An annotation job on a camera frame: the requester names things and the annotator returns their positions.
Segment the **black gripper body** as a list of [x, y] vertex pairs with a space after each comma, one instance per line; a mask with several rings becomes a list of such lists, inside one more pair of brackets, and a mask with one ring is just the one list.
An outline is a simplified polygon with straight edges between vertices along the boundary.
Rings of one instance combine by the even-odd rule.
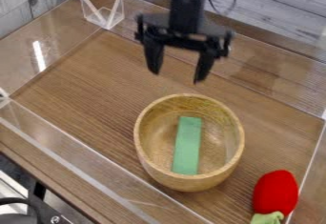
[[165, 47], [198, 53], [212, 48], [216, 50], [216, 59], [228, 56], [233, 31], [206, 19], [206, 1], [210, 0], [172, 0], [169, 12], [139, 14], [135, 39], [143, 46], [151, 40]]

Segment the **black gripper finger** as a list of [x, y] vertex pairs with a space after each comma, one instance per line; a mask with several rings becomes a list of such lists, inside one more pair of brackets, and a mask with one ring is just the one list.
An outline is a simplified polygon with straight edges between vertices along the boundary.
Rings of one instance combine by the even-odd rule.
[[165, 46], [151, 40], [145, 42], [145, 54], [147, 59], [147, 66], [154, 74], [160, 74], [164, 64]]
[[214, 65], [214, 60], [216, 60], [216, 50], [208, 48], [205, 51], [201, 52], [200, 62], [196, 70], [196, 76], [194, 76], [194, 83], [206, 80], [206, 77]]

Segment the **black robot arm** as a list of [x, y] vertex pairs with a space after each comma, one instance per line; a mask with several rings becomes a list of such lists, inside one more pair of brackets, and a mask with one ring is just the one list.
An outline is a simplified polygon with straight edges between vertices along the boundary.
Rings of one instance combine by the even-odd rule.
[[172, 0], [169, 13], [141, 13], [137, 17], [135, 39], [145, 46], [147, 66], [160, 74], [165, 47], [176, 47], [200, 53], [194, 83], [206, 80], [214, 62], [230, 54], [234, 31], [205, 17], [205, 1]]

